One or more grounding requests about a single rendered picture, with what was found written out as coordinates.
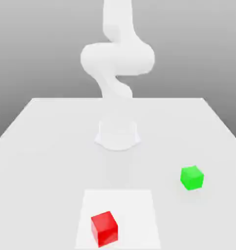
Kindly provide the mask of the small green cube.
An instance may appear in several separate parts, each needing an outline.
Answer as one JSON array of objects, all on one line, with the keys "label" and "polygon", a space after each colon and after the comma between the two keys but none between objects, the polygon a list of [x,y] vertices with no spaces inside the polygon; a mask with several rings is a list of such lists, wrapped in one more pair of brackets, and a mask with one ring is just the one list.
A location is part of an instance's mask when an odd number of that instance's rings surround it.
[{"label": "small green cube", "polygon": [[183,167],[180,181],[187,190],[202,188],[204,180],[203,172],[197,166]]}]

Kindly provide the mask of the small red cube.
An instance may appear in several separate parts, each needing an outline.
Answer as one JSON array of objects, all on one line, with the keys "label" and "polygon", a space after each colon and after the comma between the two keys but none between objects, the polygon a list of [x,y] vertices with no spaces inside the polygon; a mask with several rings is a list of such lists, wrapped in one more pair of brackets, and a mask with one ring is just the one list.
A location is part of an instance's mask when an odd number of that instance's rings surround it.
[{"label": "small red cube", "polygon": [[91,217],[91,231],[99,248],[118,240],[118,224],[110,211]]}]

